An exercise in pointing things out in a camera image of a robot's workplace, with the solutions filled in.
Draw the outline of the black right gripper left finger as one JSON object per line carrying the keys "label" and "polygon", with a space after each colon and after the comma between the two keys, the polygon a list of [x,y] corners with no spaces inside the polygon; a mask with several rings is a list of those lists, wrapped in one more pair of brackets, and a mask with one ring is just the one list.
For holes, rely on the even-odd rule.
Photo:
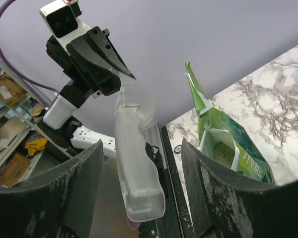
{"label": "black right gripper left finger", "polygon": [[87,238],[104,162],[96,142],[44,173],[0,187],[0,238]]}

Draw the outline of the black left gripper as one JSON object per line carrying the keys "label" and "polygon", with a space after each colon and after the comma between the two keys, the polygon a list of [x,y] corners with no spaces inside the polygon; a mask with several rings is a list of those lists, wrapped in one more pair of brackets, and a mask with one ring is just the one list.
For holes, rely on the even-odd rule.
{"label": "black left gripper", "polygon": [[98,26],[87,31],[88,37],[77,37],[66,49],[54,36],[46,44],[46,52],[71,80],[60,95],[76,108],[80,108],[95,92],[105,96],[119,91],[119,73],[135,78],[111,43],[108,28]]}

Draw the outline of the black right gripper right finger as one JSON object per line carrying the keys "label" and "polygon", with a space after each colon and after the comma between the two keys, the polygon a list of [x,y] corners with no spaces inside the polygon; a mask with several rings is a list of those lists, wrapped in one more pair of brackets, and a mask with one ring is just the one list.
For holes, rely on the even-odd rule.
{"label": "black right gripper right finger", "polygon": [[243,176],[187,140],[181,160],[197,238],[298,238],[298,180],[277,186]]}

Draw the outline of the green cat litter bag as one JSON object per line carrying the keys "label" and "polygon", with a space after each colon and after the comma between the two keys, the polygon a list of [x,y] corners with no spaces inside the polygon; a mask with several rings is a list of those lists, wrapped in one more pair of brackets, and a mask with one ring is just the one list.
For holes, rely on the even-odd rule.
{"label": "green cat litter bag", "polygon": [[272,169],[246,130],[205,97],[189,61],[184,63],[198,116],[199,150],[209,158],[244,176],[275,183]]}

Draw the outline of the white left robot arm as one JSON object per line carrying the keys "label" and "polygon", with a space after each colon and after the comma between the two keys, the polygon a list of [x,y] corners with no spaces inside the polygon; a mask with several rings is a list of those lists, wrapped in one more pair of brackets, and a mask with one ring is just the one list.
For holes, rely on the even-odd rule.
{"label": "white left robot arm", "polygon": [[59,147],[78,151],[102,140],[104,153],[115,157],[112,137],[86,128],[73,116],[90,96],[97,98],[118,92],[121,87],[119,73],[134,77],[110,42],[109,34],[108,29],[96,26],[71,40],[66,47],[62,47],[54,36],[47,41],[47,54],[70,78],[38,123]]}

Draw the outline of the clear plastic litter scoop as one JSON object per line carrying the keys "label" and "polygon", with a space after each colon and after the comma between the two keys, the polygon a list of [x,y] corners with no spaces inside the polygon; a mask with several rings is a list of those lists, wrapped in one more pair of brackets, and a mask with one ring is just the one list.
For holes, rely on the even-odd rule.
{"label": "clear plastic litter scoop", "polygon": [[141,134],[153,119],[156,104],[140,82],[121,72],[119,79],[114,127],[118,175],[127,216],[142,223],[161,218],[165,213],[158,170],[147,155]]}

